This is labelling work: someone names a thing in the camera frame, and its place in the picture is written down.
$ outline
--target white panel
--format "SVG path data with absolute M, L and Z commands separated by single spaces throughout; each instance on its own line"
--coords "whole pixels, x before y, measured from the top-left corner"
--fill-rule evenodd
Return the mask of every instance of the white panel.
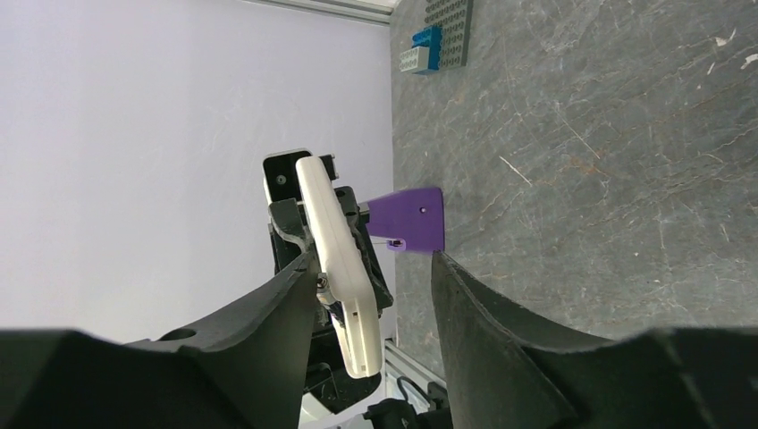
M 0 5 L 0 35 L 2 326 L 156 338 L 265 282 L 268 153 L 334 153 L 359 198 L 392 191 L 385 27 L 227 0 L 25 1 Z

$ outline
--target screw hole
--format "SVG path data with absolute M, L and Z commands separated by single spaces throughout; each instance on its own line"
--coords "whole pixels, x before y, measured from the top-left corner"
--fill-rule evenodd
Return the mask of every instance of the screw hole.
M 184 340 L 189 337 L 194 337 L 196 333 L 197 332 L 195 332 L 194 329 L 189 328 L 174 329 L 173 331 L 168 332 L 166 335 L 161 337 L 159 341 Z

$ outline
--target cable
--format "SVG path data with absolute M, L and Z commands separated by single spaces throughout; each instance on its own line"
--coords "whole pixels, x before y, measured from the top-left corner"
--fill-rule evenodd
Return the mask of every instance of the cable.
M 421 387 L 418 384 L 416 384 L 416 382 L 409 379 L 405 375 L 401 375 L 400 377 L 398 377 L 397 384 L 398 384 L 398 390 L 400 391 L 400 394 L 403 395 L 403 399 L 405 401 L 408 401 L 408 392 L 403 387 L 402 382 L 410 384 L 413 387 L 413 389 L 417 391 L 418 394 L 421 395 L 422 398 L 424 398 L 424 400 L 429 404 L 429 406 L 432 406 L 434 404 L 432 402 L 432 399 L 429 398 L 429 395 L 427 395 L 426 392 L 423 389 L 421 389 Z

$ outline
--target white lego brick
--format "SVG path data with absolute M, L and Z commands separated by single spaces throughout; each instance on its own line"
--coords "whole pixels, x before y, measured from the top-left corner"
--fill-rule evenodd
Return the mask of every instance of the white lego brick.
M 415 73 L 429 68 L 429 48 L 417 46 L 400 54 L 400 71 Z

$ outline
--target blue lego brick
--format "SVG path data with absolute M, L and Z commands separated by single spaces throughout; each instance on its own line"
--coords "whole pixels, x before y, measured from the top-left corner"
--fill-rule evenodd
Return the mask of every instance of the blue lego brick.
M 442 27 L 430 26 L 422 29 L 413 35 L 413 46 L 424 46 L 429 48 L 429 65 L 430 72 L 440 70 L 440 52 L 442 51 Z M 430 74 L 430 72 L 419 71 L 416 74 Z

